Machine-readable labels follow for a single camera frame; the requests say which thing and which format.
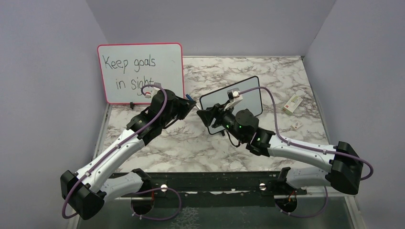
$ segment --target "red whiteboard frame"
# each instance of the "red whiteboard frame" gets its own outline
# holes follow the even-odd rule
[[[154,45],[154,44],[178,44],[180,46],[180,52],[181,52],[181,74],[182,74],[182,79],[183,79],[183,99],[186,97],[186,93],[184,90],[184,65],[183,65],[183,46],[178,43],[178,42],[158,42],[158,43],[134,43],[134,44],[101,44],[97,46],[97,55],[98,55],[98,62],[100,63],[100,72],[101,72],[101,77],[103,78],[103,87],[104,87],[104,95],[106,96],[106,101],[109,104],[129,104],[129,103],[110,103],[107,99],[107,92],[106,92],[106,86],[104,84],[104,76],[103,76],[103,71],[101,70],[101,62],[100,62],[100,53],[98,52],[98,48],[100,46],[118,46],[118,45]],[[135,103],[136,105],[149,105],[150,103]]]

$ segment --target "marble surface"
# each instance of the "marble surface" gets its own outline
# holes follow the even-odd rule
[[[203,94],[257,75],[261,86],[269,88],[275,97],[282,135],[315,144],[328,143],[300,57],[184,57],[183,62],[185,92],[196,101]],[[258,117],[259,125],[274,131],[270,96],[265,91],[261,93],[263,113]],[[281,109],[293,94],[301,96],[303,101],[294,114],[288,116]],[[103,150],[144,108],[136,106],[132,111],[129,105],[113,106]],[[303,123],[298,130],[290,127],[295,120]],[[159,137],[131,156],[117,171],[129,172],[135,168],[147,172],[262,171],[307,166],[281,157],[255,156],[245,146],[233,147],[227,136],[208,133],[195,108],[184,120],[163,130]]]

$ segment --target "gray wall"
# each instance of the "gray wall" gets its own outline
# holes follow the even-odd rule
[[[105,108],[84,0],[0,3],[1,228],[63,228],[60,175],[91,159]]]
[[[305,55],[335,0],[86,0],[109,43],[184,55]]]
[[[374,165],[357,197],[371,229],[404,228],[404,12],[404,0],[337,0],[304,59],[332,142]]]

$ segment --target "whiteboard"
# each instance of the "whiteboard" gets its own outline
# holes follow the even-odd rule
[[[253,87],[258,87],[260,85],[259,83],[259,78],[257,76],[252,76],[250,78],[247,78],[245,80],[239,81],[237,83],[234,83],[232,85],[229,85],[227,87],[223,87],[219,90],[210,92],[208,94],[205,94],[200,97],[200,104],[202,109],[207,109],[208,107],[212,107],[215,104],[224,104],[226,101],[228,101],[228,91],[232,90],[234,88],[239,88],[239,91],[244,91]],[[242,95],[243,100],[239,102],[235,107],[234,111],[232,111],[232,114],[236,115],[238,111],[249,109],[250,112],[254,116],[258,116],[262,114],[263,112],[263,107],[262,107],[262,96],[260,93],[260,90],[253,90],[249,91],[245,94]],[[211,126],[214,124],[215,119],[211,123],[211,125],[208,127],[208,132],[210,134],[216,134],[224,128],[222,126],[219,126],[217,128],[212,128]]]
[[[150,104],[140,89],[161,83],[184,98],[182,47],[179,43],[102,44],[97,48],[106,100],[110,104]]]

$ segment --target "metal bolt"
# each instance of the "metal bolt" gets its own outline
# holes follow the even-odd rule
[[[167,191],[167,185],[163,184],[161,187],[162,192],[166,192]]]
[[[264,183],[261,183],[261,184],[259,185],[259,189],[262,190],[262,191],[264,191],[264,190],[266,189],[266,185],[265,185]]]

